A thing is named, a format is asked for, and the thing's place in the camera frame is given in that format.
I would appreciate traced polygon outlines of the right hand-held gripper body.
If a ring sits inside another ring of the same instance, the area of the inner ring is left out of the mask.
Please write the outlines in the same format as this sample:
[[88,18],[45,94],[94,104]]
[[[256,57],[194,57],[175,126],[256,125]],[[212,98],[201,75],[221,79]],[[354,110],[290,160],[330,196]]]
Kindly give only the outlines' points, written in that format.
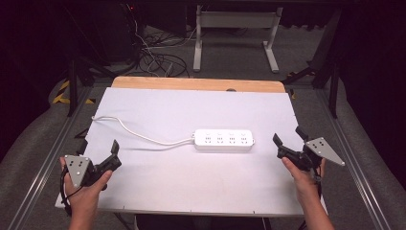
[[280,159],[287,157],[299,170],[306,172],[317,170],[321,166],[322,159],[342,167],[346,165],[323,137],[304,142],[301,151],[295,151],[283,145],[278,149],[277,157]]

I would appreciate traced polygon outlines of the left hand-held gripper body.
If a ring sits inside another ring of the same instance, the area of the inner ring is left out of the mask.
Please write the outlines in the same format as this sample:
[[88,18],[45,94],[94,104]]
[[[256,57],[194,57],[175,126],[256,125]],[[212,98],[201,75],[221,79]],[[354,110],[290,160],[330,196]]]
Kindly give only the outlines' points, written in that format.
[[111,154],[98,165],[94,165],[89,157],[66,155],[65,163],[75,188],[90,187],[105,172],[114,172],[122,165],[117,154]]

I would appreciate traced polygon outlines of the white power strip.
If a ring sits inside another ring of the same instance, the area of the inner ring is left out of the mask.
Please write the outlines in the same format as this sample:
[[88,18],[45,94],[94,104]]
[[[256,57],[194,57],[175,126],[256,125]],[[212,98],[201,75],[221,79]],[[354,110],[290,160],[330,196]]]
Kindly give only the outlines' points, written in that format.
[[197,150],[247,151],[255,145],[248,129],[197,129],[193,142]]

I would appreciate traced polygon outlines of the person's left hand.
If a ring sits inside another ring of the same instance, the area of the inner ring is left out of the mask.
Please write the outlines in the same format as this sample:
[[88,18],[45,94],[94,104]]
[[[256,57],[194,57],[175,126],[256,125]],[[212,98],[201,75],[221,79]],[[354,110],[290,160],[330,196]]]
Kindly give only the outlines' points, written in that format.
[[62,191],[66,195],[71,207],[72,216],[94,216],[98,208],[99,196],[107,185],[113,172],[105,172],[93,185],[84,188],[75,188],[69,173],[63,175]]

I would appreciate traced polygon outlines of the person's right hand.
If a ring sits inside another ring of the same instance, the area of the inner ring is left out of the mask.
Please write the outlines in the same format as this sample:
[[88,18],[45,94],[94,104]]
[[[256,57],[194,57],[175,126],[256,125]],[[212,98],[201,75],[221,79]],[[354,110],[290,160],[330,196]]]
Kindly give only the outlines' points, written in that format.
[[318,186],[309,172],[299,170],[287,157],[282,158],[282,163],[290,172],[297,189],[297,198],[303,203],[310,200],[320,200]]

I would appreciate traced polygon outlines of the yellow black hazard tape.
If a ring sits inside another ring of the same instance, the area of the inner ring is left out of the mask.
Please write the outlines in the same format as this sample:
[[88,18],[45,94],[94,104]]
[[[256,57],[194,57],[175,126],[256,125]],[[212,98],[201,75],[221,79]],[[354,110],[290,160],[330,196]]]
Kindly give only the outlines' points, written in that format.
[[[68,86],[69,86],[70,82],[69,80],[65,80],[63,82],[63,84],[59,87],[56,96],[53,99],[53,104],[69,104],[70,103],[70,99],[65,98],[63,95],[66,92]],[[95,104],[96,103],[96,99],[87,99],[85,101],[86,104]]]

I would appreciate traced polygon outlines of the black tripod stand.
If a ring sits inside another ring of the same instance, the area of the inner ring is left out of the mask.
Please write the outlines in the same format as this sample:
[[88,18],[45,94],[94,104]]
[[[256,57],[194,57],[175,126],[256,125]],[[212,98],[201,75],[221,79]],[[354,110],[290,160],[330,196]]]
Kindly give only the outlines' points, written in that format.
[[96,70],[103,77],[115,79],[117,75],[106,68],[98,65],[95,61],[87,57],[77,57],[70,61],[68,65],[68,78],[70,90],[70,108],[68,116],[71,117],[79,106],[78,81],[85,87],[94,84],[94,73],[91,69]]
[[332,56],[331,47],[336,34],[337,26],[339,25],[341,10],[335,10],[332,17],[329,19],[321,41],[316,49],[316,52],[309,62],[308,66],[296,73],[292,74],[282,81],[284,85],[289,85],[310,73],[314,73],[315,77],[311,83],[315,89],[322,89],[330,82],[328,110],[334,119],[337,118],[336,103],[338,94],[338,67]]

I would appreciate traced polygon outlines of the white table cover board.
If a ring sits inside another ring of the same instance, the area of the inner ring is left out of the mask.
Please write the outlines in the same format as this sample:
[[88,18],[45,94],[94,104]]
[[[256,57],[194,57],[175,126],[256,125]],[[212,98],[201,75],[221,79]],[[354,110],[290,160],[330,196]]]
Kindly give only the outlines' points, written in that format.
[[[109,87],[86,140],[100,163],[113,141],[122,165],[101,193],[104,211],[246,217],[299,216],[293,179],[277,157],[275,133],[300,150],[296,115],[285,93]],[[198,150],[200,128],[248,129],[247,151]]]

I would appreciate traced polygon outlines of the black equipment case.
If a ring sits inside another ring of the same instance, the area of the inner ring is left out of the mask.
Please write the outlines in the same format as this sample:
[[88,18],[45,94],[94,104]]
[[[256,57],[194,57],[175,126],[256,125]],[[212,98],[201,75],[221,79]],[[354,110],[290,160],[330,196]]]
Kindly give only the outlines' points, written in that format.
[[109,3],[106,7],[107,57],[114,62],[130,62],[139,59],[139,41],[132,10],[127,4]]

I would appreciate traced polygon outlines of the aluminium floor rail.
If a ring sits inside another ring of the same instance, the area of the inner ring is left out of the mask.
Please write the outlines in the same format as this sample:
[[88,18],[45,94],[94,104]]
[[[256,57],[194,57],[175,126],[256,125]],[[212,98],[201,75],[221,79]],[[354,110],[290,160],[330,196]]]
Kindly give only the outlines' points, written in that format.
[[350,171],[351,177],[354,180],[354,183],[357,187],[359,194],[362,197],[362,200],[369,212],[369,215],[372,219],[373,225],[376,230],[392,230],[389,222],[387,221],[377,199],[372,191],[371,184],[364,172],[361,169],[361,166],[357,159],[355,158],[354,152],[347,140],[347,137],[339,123],[339,121],[334,118],[329,110],[328,98],[326,93],[321,89],[316,89],[315,93],[318,100],[322,104],[323,110],[328,117],[330,124],[334,130],[334,133],[338,139],[339,147],[342,152],[342,155],[345,159],[346,166]]
[[79,91],[78,102],[73,110],[67,112],[67,115],[63,115],[63,124],[61,127],[57,128],[57,134],[55,135],[55,140],[48,151],[46,151],[45,156],[40,156],[39,154],[34,154],[34,160],[40,160],[40,167],[35,170],[34,164],[30,163],[27,168],[33,179],[30,183],[30,188],[26,191],[24,198],[19,203],[18,209],[13,215],[11,223],[7,225],[7,230],[22,230],[29,218],[36,202],[38,201],[51,173],[58,162],[58,158],[62,153],[65,146],[67,136],[70,133],[75,121],[79,115],[80,110],[85,105],[85,101],[89,97],[92,91],[91,87],[83,87]]

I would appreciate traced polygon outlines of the white metal stand frame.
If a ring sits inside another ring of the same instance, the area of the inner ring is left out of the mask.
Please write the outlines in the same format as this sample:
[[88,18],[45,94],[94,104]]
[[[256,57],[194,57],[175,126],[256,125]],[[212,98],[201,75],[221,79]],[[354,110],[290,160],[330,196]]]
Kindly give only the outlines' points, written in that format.
[[202,6],[196,7],[196,41],[192,69],[194,72],[201,70],[202,60],[202,34],[203,28],[247,28],[269,29],[270,35],[262,42],[269,66],[273,73],[279,73],[280,68],[276,61],[273,44],[282,18],[283,8],[276,8],[271,12],[248,11],[203,11]]

